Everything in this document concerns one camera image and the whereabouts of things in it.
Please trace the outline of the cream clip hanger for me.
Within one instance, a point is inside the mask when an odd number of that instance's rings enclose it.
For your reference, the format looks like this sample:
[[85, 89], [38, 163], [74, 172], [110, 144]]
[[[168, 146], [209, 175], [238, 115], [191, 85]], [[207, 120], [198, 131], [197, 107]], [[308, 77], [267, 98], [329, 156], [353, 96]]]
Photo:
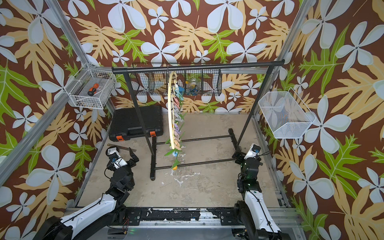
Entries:
[[180, 140], [180, 127], [178, 126], [178, 123], [184, 121], [180, 112], [180, 105], [182, 101], [183, 95], [179, 89], [177, 73], [173, 71], [169, 74], [168, 80], [168, 123], [171, 148], [178, 151], [182, 149]]

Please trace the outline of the black metal clothes rack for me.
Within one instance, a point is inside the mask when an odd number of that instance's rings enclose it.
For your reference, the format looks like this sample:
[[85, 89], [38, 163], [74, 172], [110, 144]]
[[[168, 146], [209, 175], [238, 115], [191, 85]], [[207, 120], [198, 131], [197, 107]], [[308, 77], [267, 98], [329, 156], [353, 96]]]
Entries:
[[[242, 64], [211, 64], [211, 65], [190, 65], [193, 67], [220, 69], [223, 76], [228, 74], [251, 75], [262, 74], [267, 81], [276, 67], [283, 65], [283, 61], [273, 61], [265, 63], [242, 63]], [[113, 74], [122, 76], [125, 79], [132, 98], [134, 109], [139, 117], [144, 138], [149, 147], [151, 156], [151, 165], [149, 177], [152, 181], [156, 179], [157, 173], [166, 173], [172, 170], [174, 163], [173, 156], [165, 156], [172, 149], [170, 144], [170, 132], [168, 123], [168, 95], [153, 96], [141, 95], [137, 96], [132, 88], [129, 72], [136, 72], [142, 68], [159, 68], [159, 67], [141, 67], [113, 68]], [[139, 107], [144, 106], [161, 106], [163, 111], [164, 134], [158, 137], [150, 137], [146, 130], [143, 117]], [[179, 152], [179, 165], [176, 174], [180, 175], [185, 167], [198, 166], [202, 168], [204, 165], [218, 164], [224, 162], [235, 162], [232, 158], [235, 151], [241, 151], [239, 144], [243, 138], [246, 127], [241, 128], [241, 132], [236, 134], [235, 120], [243, 117], [240, 108], [235, 107], [234, 102], [226, 105], [223, 112], [219, 112], [219, 107], [215, 103], [194, 102], [193, 97], [183, 94], [183, 101], [180, 105], [180, 112], [183, 122], [178, 123], [180, 127], [180, 140], [182, 149]]]

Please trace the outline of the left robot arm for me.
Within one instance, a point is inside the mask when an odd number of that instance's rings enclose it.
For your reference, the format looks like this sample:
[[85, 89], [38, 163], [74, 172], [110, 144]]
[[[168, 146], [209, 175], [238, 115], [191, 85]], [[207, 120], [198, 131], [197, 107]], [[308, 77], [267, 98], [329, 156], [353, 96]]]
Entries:
[[110, 187], [89, 205], [64, 217], [47, 219], [37, 231], [34, 240], [87, 240], [96, 232], [113, 223], [125, 223], [124, 203], [134, 189], [132, 168], [139, 158], [136, 150], [112, 145], [106, 150], [109, 158], [106, 170], [112, 171]]

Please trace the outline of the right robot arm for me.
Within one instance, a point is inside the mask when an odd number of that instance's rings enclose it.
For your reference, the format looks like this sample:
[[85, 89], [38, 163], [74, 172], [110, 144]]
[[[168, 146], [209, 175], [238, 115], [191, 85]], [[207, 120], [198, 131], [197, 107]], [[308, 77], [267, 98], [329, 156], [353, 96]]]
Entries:
[[252, 145], [247, 153], [235, 152], [236, 163], [240, 165], [237, 188], [243, 200], [235, 204], [240, 222], [245, 226], [247, 240], [289, 240], [273, 220], [258, 182], [259, 167], [263, 165], [261, 148]]

